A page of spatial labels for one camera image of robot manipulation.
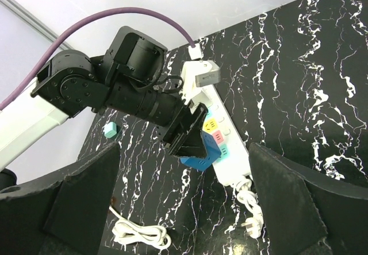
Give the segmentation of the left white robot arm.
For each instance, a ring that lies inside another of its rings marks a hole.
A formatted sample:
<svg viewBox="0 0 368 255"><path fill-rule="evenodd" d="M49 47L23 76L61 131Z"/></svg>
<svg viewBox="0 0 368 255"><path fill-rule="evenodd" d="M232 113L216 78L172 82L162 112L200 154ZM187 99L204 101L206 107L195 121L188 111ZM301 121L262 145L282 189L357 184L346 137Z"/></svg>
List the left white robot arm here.
<svg viewBox="0 0 368 255"><path fill-rule="evenodd" d="M181 86L161 88L166 50L124 26L102 56L74 49L56 54L1 110L1 167L85 108L97 114L113 109L154 124L172 156L206 157L202 126L208 110L192 110Z"/></svg>

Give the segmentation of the blue cube socket adapter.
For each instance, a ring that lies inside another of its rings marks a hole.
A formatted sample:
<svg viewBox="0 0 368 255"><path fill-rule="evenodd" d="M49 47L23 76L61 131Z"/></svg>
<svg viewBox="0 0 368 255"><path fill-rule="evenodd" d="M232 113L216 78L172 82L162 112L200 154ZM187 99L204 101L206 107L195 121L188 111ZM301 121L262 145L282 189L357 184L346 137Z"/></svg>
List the blue cube socket adapter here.
<svg viewBox="0 0 368 255"><path fill-rule="evenodd" d="M221 150L213 138L213 136L202 131L202 139L204 141L205 157L180 157L179 160L187 167L198 171L207 170L221 156Z"/></svg>

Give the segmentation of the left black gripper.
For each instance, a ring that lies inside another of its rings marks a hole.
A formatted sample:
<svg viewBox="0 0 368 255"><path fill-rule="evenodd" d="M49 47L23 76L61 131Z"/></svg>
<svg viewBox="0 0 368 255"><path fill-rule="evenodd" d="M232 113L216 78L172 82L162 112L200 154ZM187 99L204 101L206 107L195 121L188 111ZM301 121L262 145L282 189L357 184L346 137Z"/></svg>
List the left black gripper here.
<svg viewBox="0 0 368 255"><path fill-rule="evenodd" d="M85 108L114 109L154 124L172 156L205 157L202 126L207 108L191 112L182 85L163 89L166 47L128 26L120 28L102 56L69 49L37 73L32 97L41 97L68 117Z"/></svg>

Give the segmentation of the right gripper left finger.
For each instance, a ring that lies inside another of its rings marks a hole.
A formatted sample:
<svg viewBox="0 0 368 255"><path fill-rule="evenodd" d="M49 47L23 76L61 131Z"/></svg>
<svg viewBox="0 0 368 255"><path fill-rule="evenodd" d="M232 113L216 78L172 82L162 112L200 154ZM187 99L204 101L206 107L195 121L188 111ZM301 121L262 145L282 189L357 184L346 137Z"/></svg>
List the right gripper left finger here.
<svg viewBox="0 0 368 255"><path fill-rule="evenodd" d="M98 254L119 166L111 143L26 183L1 171L1 254Z"/></svg>

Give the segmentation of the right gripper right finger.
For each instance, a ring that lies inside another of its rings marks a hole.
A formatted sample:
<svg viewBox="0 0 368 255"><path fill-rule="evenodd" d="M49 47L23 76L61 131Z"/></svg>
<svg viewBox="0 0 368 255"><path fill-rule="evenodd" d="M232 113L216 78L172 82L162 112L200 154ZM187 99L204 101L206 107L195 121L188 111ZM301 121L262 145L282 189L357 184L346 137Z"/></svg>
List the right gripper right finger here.
<svg viewBox="0 0 368 255"><path fill-rule="evenodd" d="M249 161L272 254L367 254L367 187L256 143Z"/></svg>

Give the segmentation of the white multicolour power strip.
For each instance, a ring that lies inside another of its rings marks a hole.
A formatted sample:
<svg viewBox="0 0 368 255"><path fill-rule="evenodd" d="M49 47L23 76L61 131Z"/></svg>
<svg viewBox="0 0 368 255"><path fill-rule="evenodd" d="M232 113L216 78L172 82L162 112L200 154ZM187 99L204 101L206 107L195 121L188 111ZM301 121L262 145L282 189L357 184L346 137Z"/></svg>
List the white multicolour power strip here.
<svg viewBox="0 0 368 255"><path fill-rule="evenodd" d="M191 112L200 103L208 109L203 130L213 136L221 149L221 157L212 164L218 181L238 191L249 190L252 180L248 151L214 85L203 87L194 98L185 103L189 105Z"/></svg>

